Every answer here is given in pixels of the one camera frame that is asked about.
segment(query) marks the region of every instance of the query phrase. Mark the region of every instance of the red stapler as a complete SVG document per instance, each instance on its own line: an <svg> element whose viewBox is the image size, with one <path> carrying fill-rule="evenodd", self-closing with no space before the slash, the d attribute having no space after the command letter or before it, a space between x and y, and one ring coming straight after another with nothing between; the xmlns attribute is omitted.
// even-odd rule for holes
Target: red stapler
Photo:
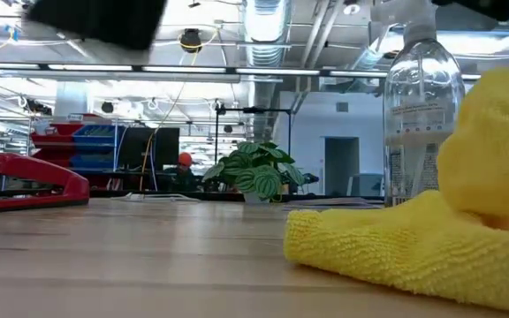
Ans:
<svg viewBox="0 0 509 318"><path fill-rule="evenodd" d="M35 192L30 196L1 198L3 195L0 195L0 211L84 205L89 201L87 179L43 160L0 154L0 175L2 178L26 179L51 185L48 191Z"/></svg>

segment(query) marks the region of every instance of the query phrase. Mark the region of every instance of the wooden table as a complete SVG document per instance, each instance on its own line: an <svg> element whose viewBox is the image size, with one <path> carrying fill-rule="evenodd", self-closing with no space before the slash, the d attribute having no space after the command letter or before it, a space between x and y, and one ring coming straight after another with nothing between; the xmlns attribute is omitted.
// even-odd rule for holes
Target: wooden table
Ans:
<svg viewBox="0 0 509 318"><path fill-rule="evenodd" d="M0 214L0 317L509 317L296 266L280 206L129 203Z"/></svg>

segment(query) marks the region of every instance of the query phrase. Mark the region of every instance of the yellow microfiber cloth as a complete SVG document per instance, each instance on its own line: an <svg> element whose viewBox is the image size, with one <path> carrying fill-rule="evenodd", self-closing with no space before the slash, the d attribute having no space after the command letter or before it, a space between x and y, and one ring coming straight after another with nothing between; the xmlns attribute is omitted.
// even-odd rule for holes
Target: yellow microfiber cloth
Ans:
<svg viewBox="0 0 509 318"><path fill-rule="evenodd" d="M437 161L440 191L397 207L292 212L286 258L509 310L509 70L483 74Z"/></svg>

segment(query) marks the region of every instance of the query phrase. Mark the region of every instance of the white wall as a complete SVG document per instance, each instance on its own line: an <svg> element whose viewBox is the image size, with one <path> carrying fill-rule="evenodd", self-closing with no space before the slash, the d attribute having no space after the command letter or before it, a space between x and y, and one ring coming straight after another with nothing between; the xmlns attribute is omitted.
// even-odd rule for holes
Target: white wall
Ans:
<svg viewBox="0 0 509 318"><path fill-rule="evenodd" d="M281 108L289 108L293 93L282 92ZM349 102L348 113L337 113L336 102ZM280 114L274 141L288 147L287 116ZM383 173L384 137L382 98L366 94L311 93L292 126L292 157L302 173L323 174L325 157L323 137L357 137L360 142L361 173ZM321 193L319 184L304 187L311 193Z"/></svg>

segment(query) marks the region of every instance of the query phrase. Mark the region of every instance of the plastic water bottle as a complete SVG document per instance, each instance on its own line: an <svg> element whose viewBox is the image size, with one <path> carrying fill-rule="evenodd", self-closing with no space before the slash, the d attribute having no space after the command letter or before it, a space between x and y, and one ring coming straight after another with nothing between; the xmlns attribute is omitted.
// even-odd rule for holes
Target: plastic water bottle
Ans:
<svg viewBox="0 0 509 318"><path fill-rule="evenodd" d="M414 4L410 11L415 12L402 13L411 14L405 46L384 88L387 206L438 189L439 147L451 135L465 95L459 65L437 42L435 8L426 0L406 2Z"/></svg>

